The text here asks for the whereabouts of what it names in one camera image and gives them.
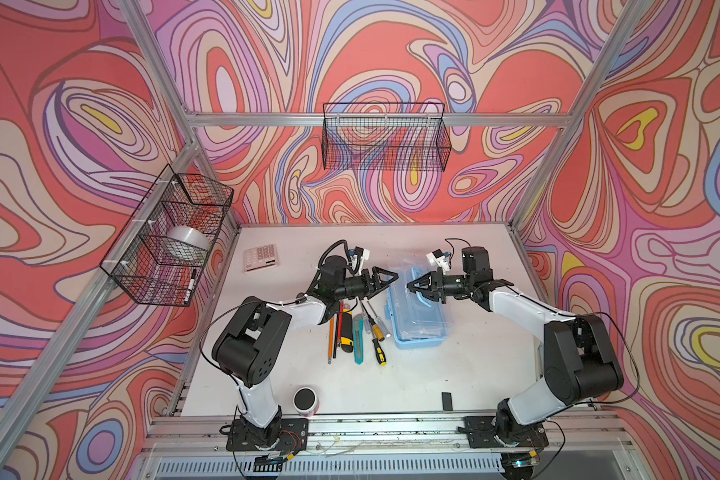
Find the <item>patterned wall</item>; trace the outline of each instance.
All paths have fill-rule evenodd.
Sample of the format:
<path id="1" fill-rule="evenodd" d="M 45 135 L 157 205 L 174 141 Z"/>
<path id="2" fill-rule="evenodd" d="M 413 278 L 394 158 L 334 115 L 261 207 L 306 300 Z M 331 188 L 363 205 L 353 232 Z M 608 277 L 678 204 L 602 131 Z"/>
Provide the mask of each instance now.
<path id="1" fill-rule="evenodd" d="M 452 112 L 565 112 L 614 2 L 161 2 L 147 7 L 189 110 L 322 111 L 427 101 Z M 325 172 L 320 128 L 206 128 L 243 223 L 506 221 L 554 136 L 453 128 L 444 173 Z"/>
<path id="2" fill-rule="evenodd" d="M 655 476 L 720 479 L 720 0 L 653 3 L 522 236 L 551 299 L 622 325 Z"/>
<path id="3" fill-rule="evenodd" d="M 0 1 L 0 408 L 182 142 L 115 0 Z M 115 292 L 1 478 L 122 478 L 166 405 L 192 307 Z"/>

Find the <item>wire mesh basket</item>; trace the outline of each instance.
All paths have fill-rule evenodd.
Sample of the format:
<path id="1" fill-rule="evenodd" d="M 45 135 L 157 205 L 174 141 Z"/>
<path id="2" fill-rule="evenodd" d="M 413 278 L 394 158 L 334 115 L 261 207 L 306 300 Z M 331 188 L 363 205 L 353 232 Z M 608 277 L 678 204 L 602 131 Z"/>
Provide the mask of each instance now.
<path id="1" fill-rule="evenodd" d="M 322 106 L 327 170 L 445 171 L 451 138 L 439 102 L 332 102 Z"/>
<path id="2" fill-rule="evenodd" d="M 136 303 L 188 306 L 233 194 L 232 188 L 203 175 L 173 173 L 122 257 L 103 260 L 102 268 L 107 261 L 116 264 L 104 271 Z"/>

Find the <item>white tabletop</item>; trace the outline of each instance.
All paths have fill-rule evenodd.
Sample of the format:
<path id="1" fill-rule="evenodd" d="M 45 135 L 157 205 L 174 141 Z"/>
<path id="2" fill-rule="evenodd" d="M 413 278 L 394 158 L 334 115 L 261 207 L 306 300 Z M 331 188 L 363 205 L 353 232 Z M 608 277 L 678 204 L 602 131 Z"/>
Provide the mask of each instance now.
<path id="1" fill-rule="evenodd" d="M 349 247 L 370 249 L 364 265 L 384 267 L 397 254 L 421 254 L 449 249 L 445 237 L 461 237 L 484 246 L 495 278 L 504 278 L 536 297 L 530 278 L 502 224 L 390 225 L 390 226 L 278 226 L 242 229 L 222 288 L 216 315 L 250 295 L 263 300 L 292 300 L 315 274 L 322 252 L 336 240 Z M 243 273 L 242 252 L 254 246 L 277 245 L 278 266 Z M 457 252 L 460 242 L 454 242 Z M 341 247 L 335 250 L 342 254 Z M 461 274 L 456 256 L 452 274 Z M 384 316 L 386 293 L 371 300 Z M 435 348 L 399 350 L 394 339 L 382 342 L 388 363 L 376 363 L 371 337 L 364 333 L 363 364 L 342 352 L 328 365 L 328 324 L 303 330 L 291 328 L 269 375 L 284 413 L 295 413 L 293 394 L 302 386 L 318 393 L 319 413 L 426 412 L 442 410 L 442 392 L 453 396 L 456 410 L 495 408 L 500 400 L 535 381 L 534 338 L 508 319 L 482 310 L 470 300 L 450 299 L 446 314 L 450 336 Z M 210 351 L 228 319 L 209 331 L 204 351 Z M 182 416 L 231 415 L 240 396 L 234 382 L 200 359 Z"/>

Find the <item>calculator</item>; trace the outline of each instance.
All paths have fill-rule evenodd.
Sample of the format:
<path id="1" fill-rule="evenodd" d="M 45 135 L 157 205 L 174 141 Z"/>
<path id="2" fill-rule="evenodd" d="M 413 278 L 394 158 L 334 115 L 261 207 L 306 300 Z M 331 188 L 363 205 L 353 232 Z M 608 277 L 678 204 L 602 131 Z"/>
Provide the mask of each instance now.
<path id="1" fill-rule="evenodd" d="M 246 274 L 254 270 L 277 265 L 277 248 L 274 244 L 249 248 L 243 254 L 242 270 Z"/>

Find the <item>transparent lid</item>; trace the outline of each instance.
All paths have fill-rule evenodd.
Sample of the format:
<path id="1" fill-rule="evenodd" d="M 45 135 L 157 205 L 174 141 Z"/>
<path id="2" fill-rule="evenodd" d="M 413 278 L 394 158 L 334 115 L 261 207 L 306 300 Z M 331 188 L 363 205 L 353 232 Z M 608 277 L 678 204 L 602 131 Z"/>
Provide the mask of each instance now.
<path id="1" fill-rule="evenodd" d="M 439 302 L 411 293 L 406 285 L 432 271 L 426 256 L 404 255 L 395 259 L 390 270 L 400 278 L 389 287 L 388 309 L 398 340 L 441 339 L 448 336 L 449 322 Z"/>

